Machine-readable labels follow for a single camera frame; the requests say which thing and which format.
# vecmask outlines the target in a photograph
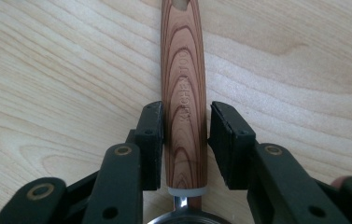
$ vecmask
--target wooden handle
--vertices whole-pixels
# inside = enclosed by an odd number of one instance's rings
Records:
[[[204,49],[196,0],[162,1],[162,101],[167,185],[207,184]]]

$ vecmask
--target wood grain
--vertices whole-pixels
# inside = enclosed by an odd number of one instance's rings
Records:
[[[162,2],[162,102],[167,185],[207,184],[204,49],[198,2]]]
[[[314,178],[352,175],[352,1],[199,4],[207,102],[233,105]],[[96,171],[161,100],[161,7],[0,1],[0,209],[39,177],[72,184]],[[246,193],[226,190],[210,149],[207,168],[203,209],[252,223]],[[145,222],[173,210],[162,177],[144,193]]]

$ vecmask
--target light wooden surface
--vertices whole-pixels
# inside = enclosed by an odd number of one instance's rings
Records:
[[[234,105],[319,180],[352,175],[352,0],[200,10],[208,104]],[[0,2],[0,209],[41,176],[94,172],[161,99],[160,24],[159,0]],[[208,154],[204,210],[251,223],[246,193],[225,189]],[[172,198],[163,186],[144,205],[148,221]]]

